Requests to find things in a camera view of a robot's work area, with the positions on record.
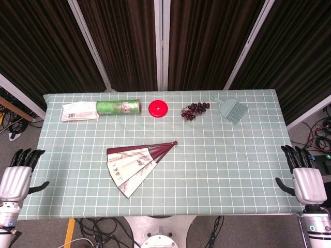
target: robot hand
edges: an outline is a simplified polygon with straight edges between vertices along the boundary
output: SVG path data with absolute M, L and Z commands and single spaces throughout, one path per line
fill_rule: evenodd
M 320 204 L 327 200 L 322 175 L 315 168 L 311 154 L 306 149 L 300 149 L 291 146 L 281 146 L 285 153 L 288 165 L 293 174 L 293 188 L 289 188 L 276 177 L 278 186 L 297 200 L 305 205 L 299 224 L 305 243 L 305 235 L 302 228 L 301 220 L 305 219 L 306 229 L 312 248 L 329 248 L 331 247 L 331 220 L 326 209 L 321 208 Z
M 306 149 L 281 146 L 293 174 L 294 189 L 287 187 L 276 177 L 276 183 L 285 192 L 296 196 L 304 205 L 322 204 L 327 200 L 322 175 L 315 168 L 311 154 Z
M 0 248 L 11 247 L 21 232 L 14 230 L 23 200 L 28 194 L 43 190 L 49 182 L 29 188 L 31 176 L 44 150 L 18 150 L 6 168 L 0 183 Z

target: brush bristles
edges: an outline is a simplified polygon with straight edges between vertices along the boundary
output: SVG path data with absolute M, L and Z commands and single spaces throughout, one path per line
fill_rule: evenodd
M 229 111 L 229 113 L 225 116 L 225 118 L 228 119 L 230 122 L 237 124 L 246 112 L 246 110 L 246 106 L 237 102 Z

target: gray dustpan brush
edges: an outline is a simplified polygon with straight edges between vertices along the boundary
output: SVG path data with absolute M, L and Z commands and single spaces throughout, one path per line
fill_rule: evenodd
M 209 96 L 212 100 L 221 105 L 221 115 L 233 124 L 237 124 L 247 111 L 247 107 L 235 99 L 222 101 L 215 96 Z

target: green cylinder container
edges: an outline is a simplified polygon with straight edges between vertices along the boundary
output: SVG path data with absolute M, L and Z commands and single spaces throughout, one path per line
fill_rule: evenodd
M 100 101 L 97 102 L 97 112 L 99 115 L 119 115 L 140 113 L 139 100 L 124 101 Z

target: metal base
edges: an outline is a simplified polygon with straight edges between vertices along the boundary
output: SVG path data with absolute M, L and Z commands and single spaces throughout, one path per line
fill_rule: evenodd
M 149 216 L 124 218 L 132 229 L 134 240 L 140 245 L 149 247 L 150 241 L 154 243 L 156 239 L 160 239 L 164 247 L 186 248 L 187 232 L 195 217 L 196 215 L 174 215 L 164 219 Z

